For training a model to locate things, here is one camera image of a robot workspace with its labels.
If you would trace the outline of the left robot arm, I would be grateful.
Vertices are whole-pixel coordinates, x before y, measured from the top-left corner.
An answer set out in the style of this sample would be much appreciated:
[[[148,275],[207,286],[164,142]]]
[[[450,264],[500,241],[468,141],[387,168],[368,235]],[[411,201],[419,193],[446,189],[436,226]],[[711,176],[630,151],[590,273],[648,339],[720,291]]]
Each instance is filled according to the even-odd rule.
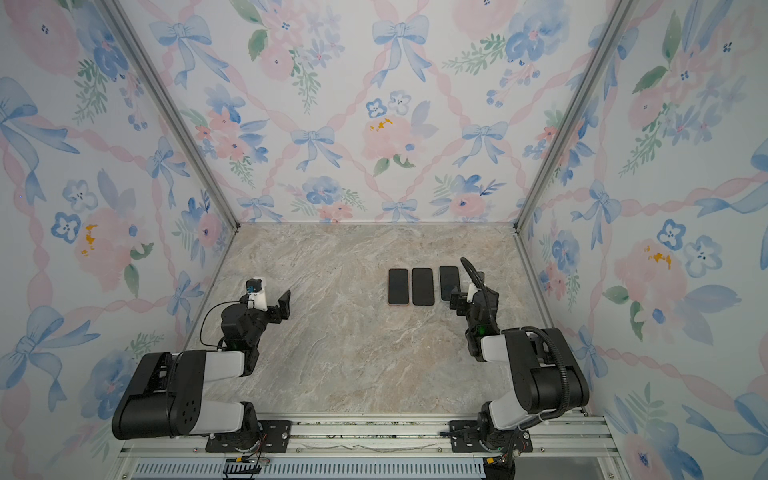
[[[114,437],[207,436],[235,450],[255,447],[264,433],[253,405],[206,400],[204,387],[253,373],[261,337],[290,317],[290,300],[287,290],[269,305],[261,281],[251,279],[240,299],[219,304],[222,338],[212,349],[144,355],[113,414]]]

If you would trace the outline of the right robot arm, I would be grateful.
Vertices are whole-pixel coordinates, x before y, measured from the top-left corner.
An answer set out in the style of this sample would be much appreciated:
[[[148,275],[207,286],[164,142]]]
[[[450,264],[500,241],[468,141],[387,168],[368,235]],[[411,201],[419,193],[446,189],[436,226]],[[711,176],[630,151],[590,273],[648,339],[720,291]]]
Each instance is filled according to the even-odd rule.
[[[488,449],[545,421],[587,405],[588,381],[562,332],[533,326],[502,330],[496,322],[499,294],[472,285],[467,292],[454,288],[449,308],[467,321],[469,354],[478,362],[505,364],[512,387],[502,397],[485,403],[473,433]]]

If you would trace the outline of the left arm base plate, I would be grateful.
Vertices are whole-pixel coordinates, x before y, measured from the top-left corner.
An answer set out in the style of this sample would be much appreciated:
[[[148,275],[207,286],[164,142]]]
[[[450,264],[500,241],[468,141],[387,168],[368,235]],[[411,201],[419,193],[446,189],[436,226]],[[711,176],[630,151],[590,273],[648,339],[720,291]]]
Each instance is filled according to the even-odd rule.
[[[289,420],[262,420],[239,431],[209,437],[206,453],[286,453],[293,424]]]

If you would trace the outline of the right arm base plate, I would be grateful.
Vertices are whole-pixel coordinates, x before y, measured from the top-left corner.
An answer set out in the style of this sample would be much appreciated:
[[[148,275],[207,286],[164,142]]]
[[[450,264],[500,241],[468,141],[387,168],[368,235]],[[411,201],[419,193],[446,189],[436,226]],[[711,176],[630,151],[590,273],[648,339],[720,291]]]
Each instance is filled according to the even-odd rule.
[[[448,423],[448,430],[441,432],[440,436],[450,440],[453,453],[488,453],[495,456],[533,451],[527,432],[481,427],[477,420],[452,420]]]

